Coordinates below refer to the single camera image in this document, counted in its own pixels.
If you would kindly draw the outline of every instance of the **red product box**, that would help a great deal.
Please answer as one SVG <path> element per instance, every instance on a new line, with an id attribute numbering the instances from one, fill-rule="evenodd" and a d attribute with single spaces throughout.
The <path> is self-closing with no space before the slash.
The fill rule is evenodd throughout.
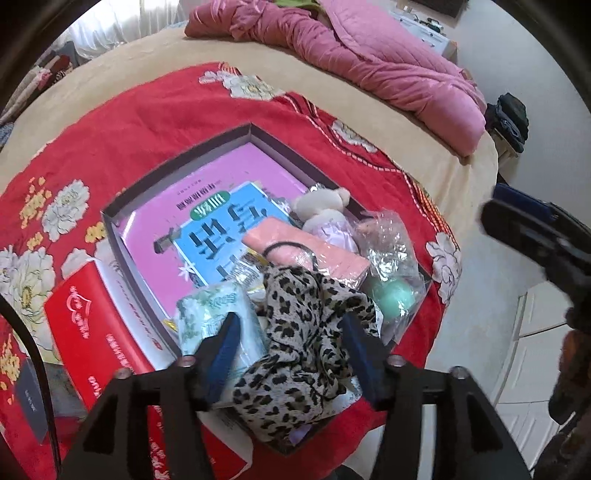
<path id="1" fill-rule="evenodd" d="M 89 410 L 121 367 L 143 374 L 168 367 L 175 355 L 144 316 L 124 279 L 98 260 L 64 280 L 45 304 L 57 349 Z M 199 413 L 217 479 L 252 464 L 252 440 L 220 411 Z M 148 412 L 154 478 L 170 479 L 158 407 Z"/>

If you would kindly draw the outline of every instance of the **cable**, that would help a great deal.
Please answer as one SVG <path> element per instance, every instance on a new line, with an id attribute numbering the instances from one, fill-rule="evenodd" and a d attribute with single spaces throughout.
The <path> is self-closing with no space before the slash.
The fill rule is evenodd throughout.
<path id="1" fill-rule="evenodd" d="M 53 464 L 56 469 L 56 476 L 59 476 L 61 470 L 61 456 L 60 446 L 57 441 L 56 418 L 53 413 L 51 391 L 49 390 L 49 382 L 47 380 L 47 373 L 43 367 L 41 354 L 37 349 L 35 340 L 29 333 L 29 330 L 27 330 L 26 325 L 2 295 L 0 295 L 0 315 L 3 316 L 8 324 L 14 329 L 15 333 L 21 339 L 21 342 L 23 342 L 27 352 L 31 356 L 33 368 L 35 369 L 37 381 L 39 382 L 39 389 L 41 390 L 41 399 L 43 401 L 45 417 L 47 419 L 47 430 L 49 431 L 51 453 L 53 454 Z"/>

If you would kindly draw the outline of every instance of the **pink quilt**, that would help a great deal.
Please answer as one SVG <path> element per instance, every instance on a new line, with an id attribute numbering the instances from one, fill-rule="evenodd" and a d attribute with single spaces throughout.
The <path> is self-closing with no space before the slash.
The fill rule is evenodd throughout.
<path id="1" fill-rule="evenodd" d="M 191 13 L 185 33 L 290 48 L 308 63 L 412 112 L 458 154 L 474 152 L 485 131 L 486 102 L 462 69 L 365 0 L 319 1 L 334 30 L 299 8 L 266 0 L 213 0 Z"/>

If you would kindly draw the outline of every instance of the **floral blanket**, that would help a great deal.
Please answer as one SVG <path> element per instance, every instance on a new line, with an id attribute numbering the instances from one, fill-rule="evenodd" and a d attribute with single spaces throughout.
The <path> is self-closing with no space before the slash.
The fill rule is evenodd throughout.
<path id="1" fill-rule="evenodd" d="M 366 209 L 398 212 L 418 261 L 435 281 L 397 349 L 424 365 L 461 273 L 446 221 L 412 177 L 343 122 L 225 63 L 170 73 L 106 102 L 42 148 L 0 197 L 0 293 L 27 324 L 46 362 L 60 357 L 45 300 L 88 257 L 114 261 L 101 209 L 161 163 L 250 122 L 349 189 Z M 35 442 L 15 402 L 25 355 L 1 318 L 0 346 L 0 429 L 33 480 L 52 478 L 49 447 Z M 254 465 L 241 478 L 274 478 L 277 471 L 285 480 L 324 478 L 383 422 L 360 400 L 287 458 L 255 442 Z"/>

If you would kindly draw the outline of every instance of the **leopard print scarf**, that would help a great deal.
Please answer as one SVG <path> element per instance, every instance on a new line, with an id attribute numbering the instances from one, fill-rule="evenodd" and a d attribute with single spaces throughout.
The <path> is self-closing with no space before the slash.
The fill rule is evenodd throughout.
<path id="1" fill-rule="evenodd" d="M 269 267 L 264 276 L 269 353 L 236 383 L 235 408 L 263 442 L 312 424 L 324 402 L 353 376 L 339 327 L 346 312 L 378 336 L 374 303 L 363 293 L 303 267 Z"/>

